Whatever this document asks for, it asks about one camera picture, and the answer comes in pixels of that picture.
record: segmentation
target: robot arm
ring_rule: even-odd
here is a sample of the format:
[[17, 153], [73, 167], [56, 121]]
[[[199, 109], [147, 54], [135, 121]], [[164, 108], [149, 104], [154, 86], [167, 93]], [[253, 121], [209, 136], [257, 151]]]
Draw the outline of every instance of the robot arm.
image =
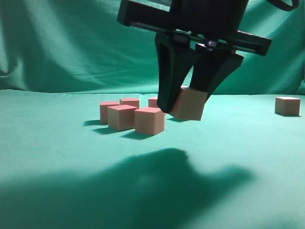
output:
[[[170, 6], [170, 10], [122, 0], [118, 22], [156, 32], [157, 104], [165, 113], [172, 111], [192, 67], [190, 88], [207, 92], [208, 99], [221, 82], [241, 66], [244, 58], [236, 51], [261, 56], [268, 53], [270, 39], [238, 30], [249, 0], [150, 1]], [[293, 6], [279, 0], [268, 1], [287, 11], [299, 4], [298, 0], [293, 0]], [[196, 42], [195, 49], [190, 47], [191, 41]]]

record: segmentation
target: green cloth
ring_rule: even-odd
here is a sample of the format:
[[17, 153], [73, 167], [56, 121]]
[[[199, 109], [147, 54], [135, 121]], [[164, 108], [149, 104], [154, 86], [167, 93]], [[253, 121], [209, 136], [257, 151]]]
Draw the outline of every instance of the green cloth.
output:
[[100, 101], [154, 95], [0, 91], [0, 228], [305, 228], [304, 106], [213, 95], [156, 136], [99, 124]]
[[[0, 89], [157, 93], [154, 33], [119, 24], [120, 2], [0, 0]], [[304, 1], [285, 12], [250, 0], [240, 30], [272, 39], [270, 52], [241, 53], [215, 94], [305, 94], [304, 18]]]

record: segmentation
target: green fabric backdrop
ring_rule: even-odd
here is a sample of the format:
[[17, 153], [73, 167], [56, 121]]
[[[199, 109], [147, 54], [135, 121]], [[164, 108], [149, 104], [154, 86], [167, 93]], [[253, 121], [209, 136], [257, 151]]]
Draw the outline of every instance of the green fabric backdrop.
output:
[[[0, 89], [157, 93], [154, 33], [120, 25], [119, 5], [119, 0], [0, 0]], [[216, 94], [305, 94], [303, 1], [285, 12], [266, 0], [251, 0], [240, 30], [273, 39], [270, 52], [243, 53], [242, 67]]]

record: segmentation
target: cube top face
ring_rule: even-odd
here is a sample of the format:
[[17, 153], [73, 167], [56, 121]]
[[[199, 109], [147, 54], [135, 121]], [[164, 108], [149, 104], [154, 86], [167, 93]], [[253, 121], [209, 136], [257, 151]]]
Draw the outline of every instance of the cube top face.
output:
[[160, 108], [156, 107], [143, 107], [140, 109], [135, 110], [136, 112], [145, 112], [145, 113], [158, 113], [161, 112]]
[[139, 101], [138, 98], [122, 98], [121, 101]]
[[130, 105], [118, 105], [118, 106], [110, 106], [108, 107], [108, 109], [112, 109], [112, 110], [135, 110], [137, 109], [137, 107], [135, 106], [130, 106]]
[[283, 99], [283, 100], [301, 100], [299, 98], [294, 98], [294, 97], [277, 97], [277, 99]]
[[112, 105], [120, 105], [120, 103], [118, 101], [105, 101], [105, 102], [100, 102], [100, 105], [112, 106]]

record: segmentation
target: cube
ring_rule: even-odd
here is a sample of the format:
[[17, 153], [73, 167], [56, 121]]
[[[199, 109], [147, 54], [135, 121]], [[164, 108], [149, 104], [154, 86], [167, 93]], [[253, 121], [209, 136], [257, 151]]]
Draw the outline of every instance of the cube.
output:
[[206, 98], [207, 92], [181, 86], [181, 91], [170, 115], [176, 119], [200, 121]]
[[119, 105], [108, 107], [108, 126], [114, 130], [134, 129], [135, 106]]
[[160, 108], [144, 107], [135, 110], [135, 132], [156, 135], [165, 128], [164, 113]]
[[276, 97], [275, 113], [283, 116], [299, 116], [301, 99], [294, 97]]
[[155, 107], [155, 108], [159, 108], [158, 105], [157, 105], [157, 100], [158, 100], [158, 97], [151, 97], [148, 99], [148, 106], [149, 107]]
[[120, 104], [135, 106], [138, 109], [140, 108], [140, 100], [138, 98], [122, 98], [122, 99], [120, 99]]
[[108, 101], [108, 102], [100, 102], [100, 119], [101, 123], [108, 123], [108, 110], [109, 106], [118, 106], [120, 102], [118, 101]]

